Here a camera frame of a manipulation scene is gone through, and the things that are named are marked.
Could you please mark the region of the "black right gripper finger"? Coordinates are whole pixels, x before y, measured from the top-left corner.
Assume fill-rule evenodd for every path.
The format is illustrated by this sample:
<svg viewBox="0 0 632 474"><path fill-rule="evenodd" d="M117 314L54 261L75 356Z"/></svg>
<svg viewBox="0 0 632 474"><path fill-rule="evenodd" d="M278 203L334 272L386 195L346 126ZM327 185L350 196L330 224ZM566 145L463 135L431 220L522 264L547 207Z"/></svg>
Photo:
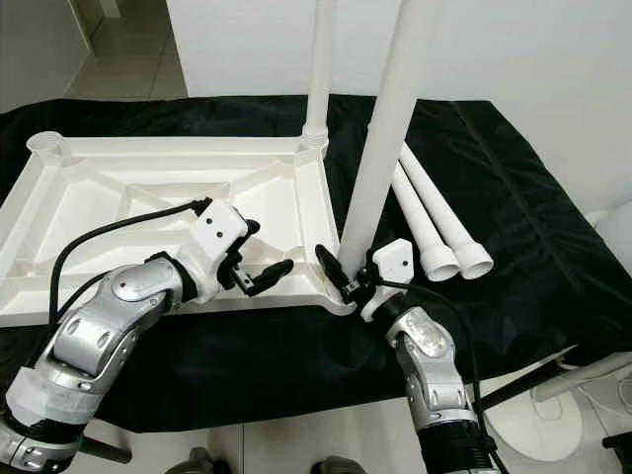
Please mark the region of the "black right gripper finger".
<svg viewBox="0 0 632 474"><path fill-rule="evenodd" d="M345 275L339 259L324 244L316 245L315 254L317 261L320 263L322 273L324 273L330 284L339 292L348 292L352 288L352 281Z"/></svg>

